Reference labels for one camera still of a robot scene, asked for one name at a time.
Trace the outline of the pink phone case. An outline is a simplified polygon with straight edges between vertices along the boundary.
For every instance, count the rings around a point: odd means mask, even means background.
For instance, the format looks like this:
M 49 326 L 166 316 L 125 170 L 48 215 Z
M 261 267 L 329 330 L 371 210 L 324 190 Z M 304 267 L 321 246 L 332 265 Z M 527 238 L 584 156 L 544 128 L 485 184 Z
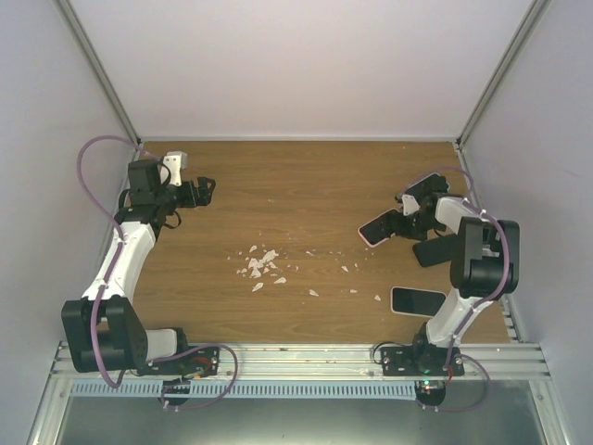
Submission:
M 376 248 L 388 240 L 380 241 L 378 239 L 378 229 L 382 225 L 376 220 L 377 217 L 369 222 L 366 222 L 358 229 L 359 236 L 369 248 Z

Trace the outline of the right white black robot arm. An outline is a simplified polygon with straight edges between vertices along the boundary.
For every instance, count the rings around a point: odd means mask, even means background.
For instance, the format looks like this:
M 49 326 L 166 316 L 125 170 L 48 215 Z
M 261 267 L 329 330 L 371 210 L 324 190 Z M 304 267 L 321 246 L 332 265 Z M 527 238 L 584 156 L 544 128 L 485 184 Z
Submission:
M 396 196 L 396 202 L 398 208 L 359 229 L 369 247 L 394 235 L 422 242 L 431 230 L 449 230 L 455 235 L 451 289 L 436 315 L 404 349 L 416 373 L 434 375 L 453 363 L 453 350 L 477 316 L 517 287 L 520 227 L 479 210 L 466 196 L 450 193 L 446 177 L 437 172 L 409 185 Z

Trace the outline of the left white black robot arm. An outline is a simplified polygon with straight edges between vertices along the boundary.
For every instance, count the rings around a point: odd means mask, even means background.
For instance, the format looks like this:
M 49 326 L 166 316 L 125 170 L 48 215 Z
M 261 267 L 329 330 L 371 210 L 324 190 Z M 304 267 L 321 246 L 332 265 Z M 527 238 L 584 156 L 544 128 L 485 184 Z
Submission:
M 180 328 L 147 330 L 132 297 L 143 265 L 167 219 L 181 209 L 207 206 L 216 183 L 185 181 L 181 151 L 128 166 L 130 187 L 120 195 L 107 255 L 80 299 L 65 302 L 61 319 L 70 356 L 80 373 L 134 370 L 138 375 L 214 373 L 218 348 L 192 352 Z

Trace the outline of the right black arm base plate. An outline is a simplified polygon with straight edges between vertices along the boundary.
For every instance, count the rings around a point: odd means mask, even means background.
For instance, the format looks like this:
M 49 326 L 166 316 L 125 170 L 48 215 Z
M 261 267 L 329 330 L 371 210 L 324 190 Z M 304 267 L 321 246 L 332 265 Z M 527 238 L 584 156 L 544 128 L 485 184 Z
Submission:
M 454 348 L 446 362 L 446 348 L 382 342 L 372 347 L 370 356 L 382 367 L 384 376 L 446 377 L 465 374 L 462 360 L 456 358 L 459 353 Z

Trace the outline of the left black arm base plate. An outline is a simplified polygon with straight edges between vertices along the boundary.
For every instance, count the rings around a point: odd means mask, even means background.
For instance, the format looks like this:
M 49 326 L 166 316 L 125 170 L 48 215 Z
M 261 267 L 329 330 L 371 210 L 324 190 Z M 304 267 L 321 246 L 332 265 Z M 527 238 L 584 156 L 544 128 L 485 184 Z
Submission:
M 220 346 L 210 343 L 190 348 L 176 356 L 146 362 L 133 373 L 138 376 L 168 375 L 187 378 L 212 376 L 218 373 L 220 353 Z

